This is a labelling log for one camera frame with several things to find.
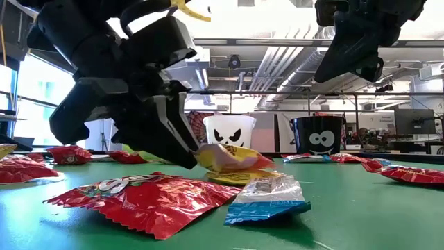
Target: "halloween bucket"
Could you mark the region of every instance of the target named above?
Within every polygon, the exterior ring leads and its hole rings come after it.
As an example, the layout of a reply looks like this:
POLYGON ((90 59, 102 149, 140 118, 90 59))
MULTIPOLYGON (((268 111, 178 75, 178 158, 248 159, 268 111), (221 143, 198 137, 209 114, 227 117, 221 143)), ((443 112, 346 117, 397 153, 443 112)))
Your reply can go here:
POLYGON ((205 117, 208 143, 230 144, 250 148, 256 119, 247 115, 213 115, 205 117))
POLYGON ((290 121, 298 154, 332 155, 341 149, 345 119, 335 116, 300 117, 290 121))

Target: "black bucket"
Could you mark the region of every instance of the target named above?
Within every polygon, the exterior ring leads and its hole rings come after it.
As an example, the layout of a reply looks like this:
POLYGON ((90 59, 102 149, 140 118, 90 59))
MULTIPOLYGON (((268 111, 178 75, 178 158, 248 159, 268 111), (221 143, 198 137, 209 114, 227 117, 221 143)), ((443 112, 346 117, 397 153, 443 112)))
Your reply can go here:
POLYGON ((335 116, 300 117, 290 121, 296 152, 332 155, 341 150, 341 131, 345 119, 335 116))

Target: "cartoon eyes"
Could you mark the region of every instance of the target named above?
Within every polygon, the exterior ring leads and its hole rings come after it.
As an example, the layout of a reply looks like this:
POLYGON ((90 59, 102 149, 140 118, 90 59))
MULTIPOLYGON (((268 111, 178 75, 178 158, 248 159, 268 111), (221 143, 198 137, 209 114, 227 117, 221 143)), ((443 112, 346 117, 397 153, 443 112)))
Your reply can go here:
POLYGON ((318 133, 312 133, 310 135, 310 142, 313 145, 321 143, 324 147, 330 147, 334 142, 334 134, 331 131, 324 131, 320 135, 318 133))
MULTIPOLYGON (((229 139, 232 142, 237 142, 239 140, 239 138, 241 137, 241 130, 238 129, 236 132, 234 132, 233 136, 230 136, 229 139)), ((219 132, 214 129, 214 138, 216 139, 216 141, 220 142, 223 140, 223 137, 219 134, 219 132)))
POLYGON ((219 135, 219 132, 217 132, 216 129, 214 129, 214 138, 216 138, 216 141, 218 141, 218 142, 223 140, 223 137, 221 137, 221 135, 219 135))
POLYGON ((238 129, 236 132, 234 132, 234 135, 233 135, 233 136, 230 136, 229 138, 230 138, 230 140, 231 140, 232 142, 237 142, 237 140, 238 140, 240 137, 241 137, 241 130, 238 129))

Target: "yellow strap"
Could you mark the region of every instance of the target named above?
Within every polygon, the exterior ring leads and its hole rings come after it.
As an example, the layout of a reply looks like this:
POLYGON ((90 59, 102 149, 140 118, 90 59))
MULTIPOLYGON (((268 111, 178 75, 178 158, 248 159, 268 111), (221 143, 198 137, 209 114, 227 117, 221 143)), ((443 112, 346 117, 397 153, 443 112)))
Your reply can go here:
POLYGON ((188 7, 185 5, 185 0, 171 0, 172 6, 177 6, 179 10, 181 10, 183 13, 189 15, 190 17, 194 17, 196 19, 199 19, 204 22, 210 22, 211 17, 204 17, 201 14, 198 14, 194 12, 193 10, 188 9, 188 7))

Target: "candy wrapper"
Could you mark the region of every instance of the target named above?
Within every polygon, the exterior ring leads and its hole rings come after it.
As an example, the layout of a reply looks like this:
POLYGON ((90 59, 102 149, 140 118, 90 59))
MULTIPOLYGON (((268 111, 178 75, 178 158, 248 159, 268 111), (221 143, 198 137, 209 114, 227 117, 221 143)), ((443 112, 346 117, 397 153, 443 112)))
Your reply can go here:
POLYGON ((147 163, 147 161, 144 160, 142 157, 140 157, 140 155, 137 152, 129 154, 122 151, 115 151, 115 152, 108 152, 108 155, 119 163, 124 163, 124 164, 147 163))
POLYGON ((336 153, 330 158, 337 163, 362 163, 365 159, 357 156, 352 156, 349 153, 336 153))
POLYGON ((225 224, 266 220, 283 213, 303 213, 311 209, 302 188, 292 176, 256 178, 228 207, 225 224))
POLYGON ((74 188, 47 202, 65 208, 92 208, 122 226, 165 240, 239 191, 237 187, 155 172, 74 188))
POLYGON ((28 156, 5 156, 0 160, 0 184, 22 183, 35 178, 58 177, 59 174, 28 156))
POLYGON ((7 156, 17 148, 16 144, 0 144, 0 159, 7 156))
POLYGON ((274 168, 272 160, 257 151, 225 144, 203 144, 196 152, 202 167, 212 172, 235 172, 246 169, 274 168))
POLYGON ((444 172, 397 165, 384 165, 379 160, 365 160, 362 166, 367 172, 378 173, 393 180, 417 184, 444 184, 444 172))
POLYGON ((115 163, 116 161, 111 158, 109 155, 92 155, 91 156, 92 163, 115 163))
POLYGON ((287 156, 284 163, 329 163, 332 160, 329 156, 312 156, 310 154, 287 156))
POLYGON ((267 172, 263 170, 241 170, 230 173, 206 173, 206 177, 208 177, 209 180, 229 185, 247 185, 249 184, 250 180, 254 178, 276 177, 281 175, 281 173, 267 172))
POLYGON ((58 165, 81 165, 91 160, 91 153, 79 146, 54 147, 47 151, 58 165))

